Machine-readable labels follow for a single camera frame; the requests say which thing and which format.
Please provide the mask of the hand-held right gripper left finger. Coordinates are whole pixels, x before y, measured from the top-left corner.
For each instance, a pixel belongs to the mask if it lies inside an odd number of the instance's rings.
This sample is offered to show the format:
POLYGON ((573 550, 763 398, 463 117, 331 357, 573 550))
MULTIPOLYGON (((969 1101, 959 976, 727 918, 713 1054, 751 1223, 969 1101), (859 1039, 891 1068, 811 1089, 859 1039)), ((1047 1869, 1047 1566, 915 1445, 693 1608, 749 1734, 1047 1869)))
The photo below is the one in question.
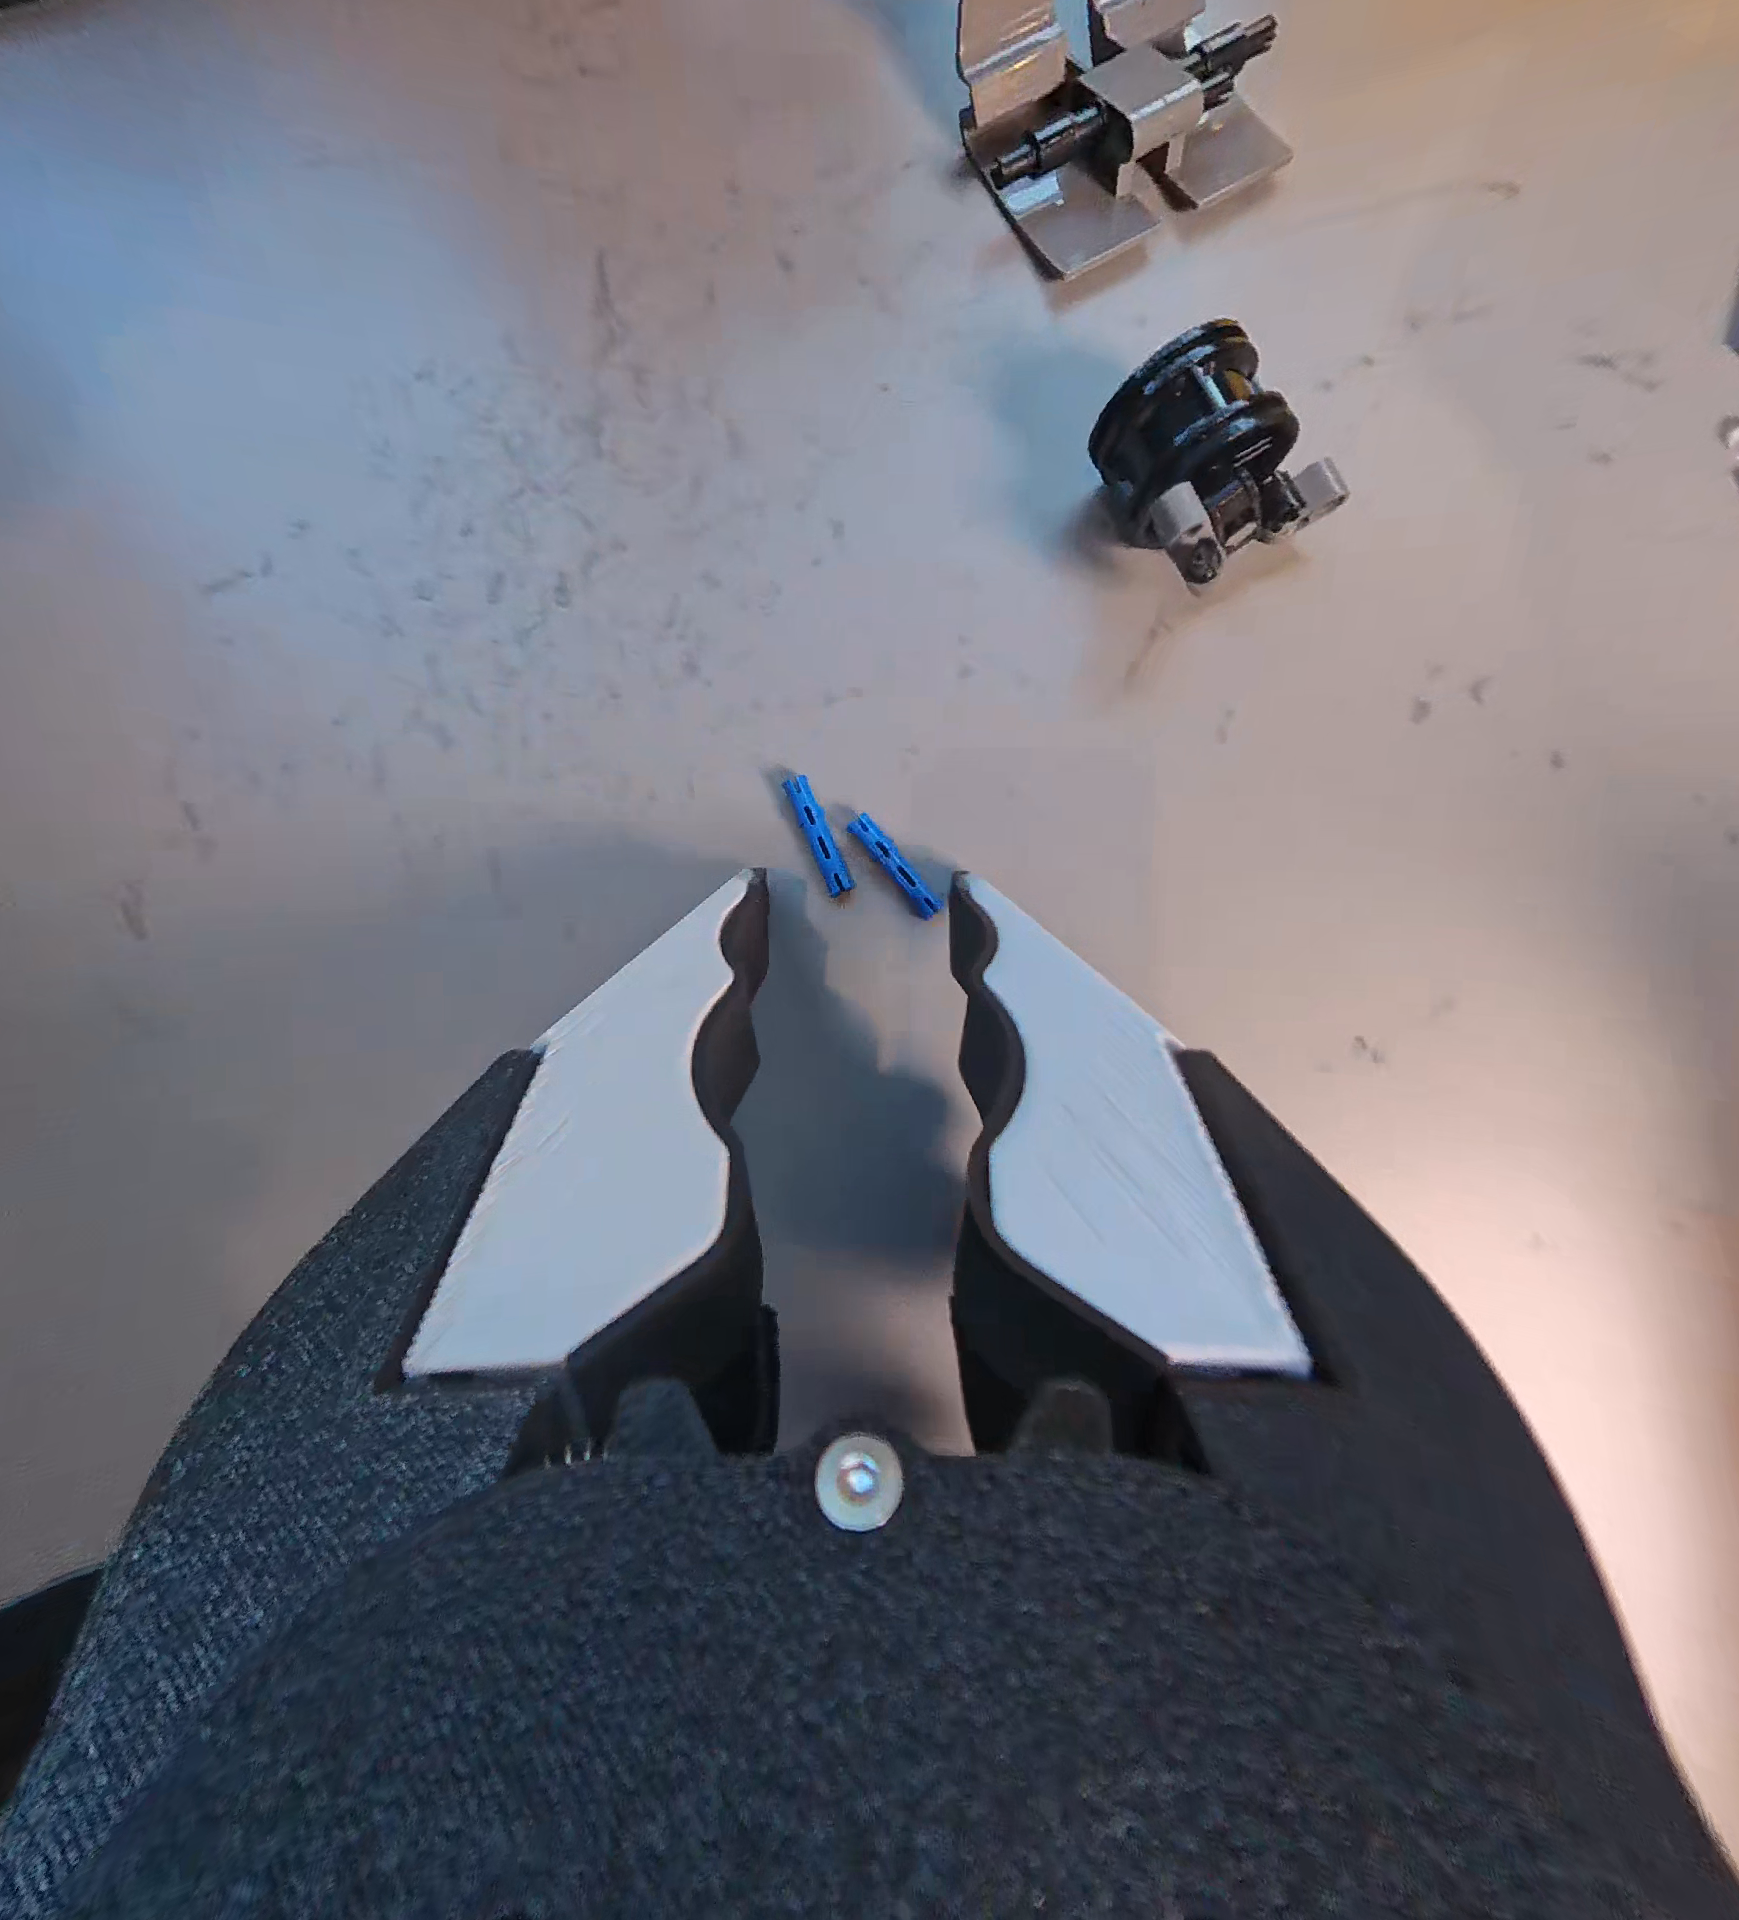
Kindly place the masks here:
POLYGON ((735 1132, 769 885, 741 867, 533 1044, 399 1353, 399 1384, 545 1391, 547 1452, 677 1379, 723 1454, 777 1443, 779 1330, 735 1132))

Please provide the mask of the blue connector pin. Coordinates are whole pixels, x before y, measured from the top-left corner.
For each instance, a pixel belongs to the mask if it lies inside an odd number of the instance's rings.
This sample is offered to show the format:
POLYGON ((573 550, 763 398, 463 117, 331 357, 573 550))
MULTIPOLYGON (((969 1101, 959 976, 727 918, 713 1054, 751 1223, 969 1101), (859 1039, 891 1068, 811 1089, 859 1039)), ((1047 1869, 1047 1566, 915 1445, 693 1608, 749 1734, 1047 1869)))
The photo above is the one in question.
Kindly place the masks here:
POLYGON ((937 891, 921 877, 895 840, 865 812, 859 810, 849 821, 847 831, 855 843, 871 857, 883 876, 895 885, 909 910, 919 920, 931 920, 943 910, 937 891))
POLYGON ((803 773, 787 771, 781 777, 785 806, 801 831, 817 876, 829 900, 843 900, 853 891, 853 876, 839 846, 827 810, 803 773))

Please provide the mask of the black wheel brick assembly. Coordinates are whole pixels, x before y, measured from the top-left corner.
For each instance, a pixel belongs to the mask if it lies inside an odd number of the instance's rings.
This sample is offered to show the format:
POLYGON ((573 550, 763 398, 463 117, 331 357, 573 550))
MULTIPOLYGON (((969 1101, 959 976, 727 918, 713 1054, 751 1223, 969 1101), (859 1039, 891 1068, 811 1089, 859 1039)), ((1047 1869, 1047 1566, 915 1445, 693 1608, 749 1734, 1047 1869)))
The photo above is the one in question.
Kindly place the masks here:
POLYGON ((1237 320, 1201 322, 1121 382, 1087 438, 1119 535, 1169 558, 1193 591, 1243 547, 1293 538, 1350 494, 1328 457, 1289 467, 1299 420, 1259 368, 1237 320))

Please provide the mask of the grey brick panel assembly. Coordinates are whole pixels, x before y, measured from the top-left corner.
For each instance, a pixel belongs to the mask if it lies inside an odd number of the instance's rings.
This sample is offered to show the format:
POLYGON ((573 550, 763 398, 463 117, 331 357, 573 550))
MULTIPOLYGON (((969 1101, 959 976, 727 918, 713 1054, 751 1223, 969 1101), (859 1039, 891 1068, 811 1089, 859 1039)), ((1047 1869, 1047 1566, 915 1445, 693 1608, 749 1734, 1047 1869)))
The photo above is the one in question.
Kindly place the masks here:
POLYGON ((1241 95, 1271 11, 1201 27, 1207 4, 1083 4, 1077 53, 1055 1, 961 1, 955 65, 967 163, 1051 282, 1145 247, 1159 208, 1203 212, 1289 163, 1241 95))

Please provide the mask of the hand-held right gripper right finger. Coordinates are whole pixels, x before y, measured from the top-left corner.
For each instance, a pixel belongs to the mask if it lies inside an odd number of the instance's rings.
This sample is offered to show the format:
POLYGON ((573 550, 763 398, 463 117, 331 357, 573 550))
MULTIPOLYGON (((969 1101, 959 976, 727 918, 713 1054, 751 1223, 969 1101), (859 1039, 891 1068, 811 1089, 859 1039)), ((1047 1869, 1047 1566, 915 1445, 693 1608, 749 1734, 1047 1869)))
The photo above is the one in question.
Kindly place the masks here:
POLYGON ((1061 1381, 1101 1395, 1105 1445, 1133 1456, 1195 1452, 1185 1379, 1311 1384, 1175 1034, 973 872, 949 962, 977 1109, 949 1311, 977 1452, 1061 1381))

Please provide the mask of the grey desk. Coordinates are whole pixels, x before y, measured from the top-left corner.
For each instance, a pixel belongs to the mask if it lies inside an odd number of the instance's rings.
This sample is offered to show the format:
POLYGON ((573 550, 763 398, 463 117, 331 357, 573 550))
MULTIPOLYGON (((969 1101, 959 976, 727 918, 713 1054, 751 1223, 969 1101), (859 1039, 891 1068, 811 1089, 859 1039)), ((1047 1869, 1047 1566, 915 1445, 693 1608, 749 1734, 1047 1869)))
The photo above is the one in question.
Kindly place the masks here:
POLYGON ((771 866, 785 1440, 959 1445, 973 867, 1472 1330, 1739 1864, 1739 4, 1273 4, 1293 163, 1037 280, 951 4, 0 13, 0 1604, 497 1049, 771 866), (1235 320, 1348 499, 1087 438, 1235 320))

